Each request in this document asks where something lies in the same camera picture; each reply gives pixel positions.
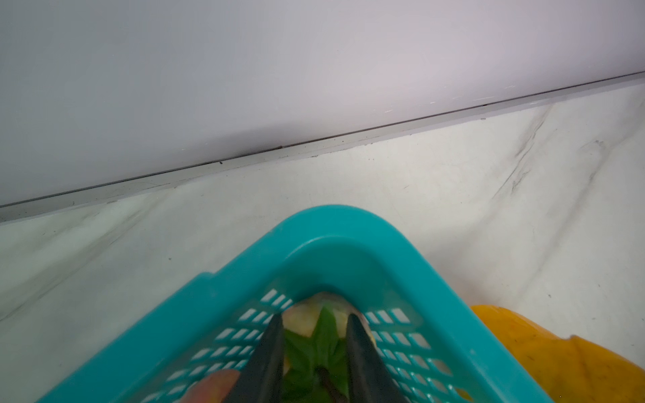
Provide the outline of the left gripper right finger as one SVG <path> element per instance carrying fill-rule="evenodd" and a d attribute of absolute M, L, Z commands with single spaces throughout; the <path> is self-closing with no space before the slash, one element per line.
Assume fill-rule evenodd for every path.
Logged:
<path fill-rule="evenodd" d="M 350 314 L 346 328 L 349 401 L 363 403 L 406 403 L 364 326 Z"/>

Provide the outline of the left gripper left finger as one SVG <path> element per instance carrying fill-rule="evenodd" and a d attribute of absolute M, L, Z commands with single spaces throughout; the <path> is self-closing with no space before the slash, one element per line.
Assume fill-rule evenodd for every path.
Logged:
<path fill-rule="evenodd" d="M 276 314 L 223 403 L 280 403 L 284 359 L 285 329 L 282 315 Z"/>

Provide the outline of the red fake strawberry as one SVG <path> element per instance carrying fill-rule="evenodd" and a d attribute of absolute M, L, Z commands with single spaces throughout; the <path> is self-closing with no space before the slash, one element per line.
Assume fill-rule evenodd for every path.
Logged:
<path fill-rule="evenodd" d="M 285 359 L 283 402 L 348 402 L 346 353 L 348 317 L 368 322 L 341 296 L 318 293 L 282 313 Z"/>

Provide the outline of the orange fake pear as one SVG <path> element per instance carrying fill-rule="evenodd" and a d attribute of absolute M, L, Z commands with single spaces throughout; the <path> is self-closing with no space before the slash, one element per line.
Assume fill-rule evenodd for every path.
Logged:
<path fill-rule="evenodd" d="M 643 402 L 644 369 L 578 336 L 561 339 L 490 305 L 472 311 L 555 402 Z"/>

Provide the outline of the red fake apple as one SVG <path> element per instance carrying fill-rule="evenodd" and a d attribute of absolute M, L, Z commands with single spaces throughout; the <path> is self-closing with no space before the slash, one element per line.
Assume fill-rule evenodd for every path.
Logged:
<path fill-rule="evenodd" d="M 200 380 L 180 399 L 180 403 L 220 403 L 240 377 L 236 369 L 222 369 Z"/>

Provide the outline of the teal plastic basket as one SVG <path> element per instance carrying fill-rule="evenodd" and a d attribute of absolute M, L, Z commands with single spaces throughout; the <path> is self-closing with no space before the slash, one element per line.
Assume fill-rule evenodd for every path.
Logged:
<path fill-rule="evenodd" d="M 242 371 L 276 315 L 289 342 L 286 402 L 347 392 L 349 317 L 403 401 L 548 400 L 399 231 L 359 208 L 323 206 L 198 275 L 44 401 L 178 402 L 210 374 Z"/>

